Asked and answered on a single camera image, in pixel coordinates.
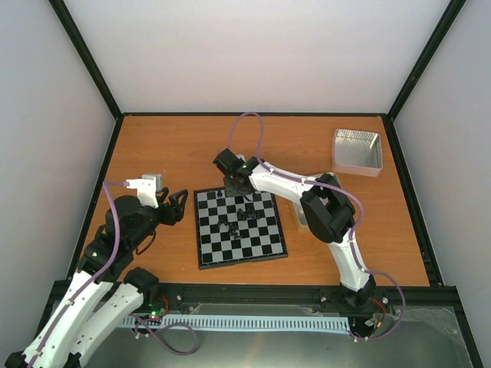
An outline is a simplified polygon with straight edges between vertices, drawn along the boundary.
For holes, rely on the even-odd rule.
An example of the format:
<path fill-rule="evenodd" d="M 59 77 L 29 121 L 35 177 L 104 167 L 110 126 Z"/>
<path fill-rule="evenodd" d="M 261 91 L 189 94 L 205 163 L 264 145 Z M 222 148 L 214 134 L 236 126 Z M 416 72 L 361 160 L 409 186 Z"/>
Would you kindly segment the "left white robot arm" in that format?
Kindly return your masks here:
<path fill-rule="evenodd" d="M 119 281 L 138 246 L 156 234 L 159 225 L 183 219 L 187 190 L 148 186 L 136 195 L 109 197 L 104 225 L 85 248 L 59 305 L 36 338 L 11 353 L 6 367 L 85 367 L 118 324 L 139 307 L 152 308 L 160 299 L 159 279 L 134 268 Z"/>

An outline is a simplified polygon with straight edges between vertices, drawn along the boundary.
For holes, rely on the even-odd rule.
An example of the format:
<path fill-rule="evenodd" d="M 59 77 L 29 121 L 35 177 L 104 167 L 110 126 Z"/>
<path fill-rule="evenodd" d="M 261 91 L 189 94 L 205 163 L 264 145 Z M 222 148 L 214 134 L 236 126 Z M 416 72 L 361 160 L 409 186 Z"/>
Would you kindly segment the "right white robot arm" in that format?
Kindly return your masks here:
<path fill-rule="evenodd" d="M 256 157 L 244 160 L 230 149 L 220 152 L 213 164 L 224 175 L 227 196 L 269 192 L 299 206 L 310 232 L 334 257 L 346 306 L 353 311 L 367 306 L 376 283 L 356 241 L 355 208 L 335 176 L 301 176 Z"/>

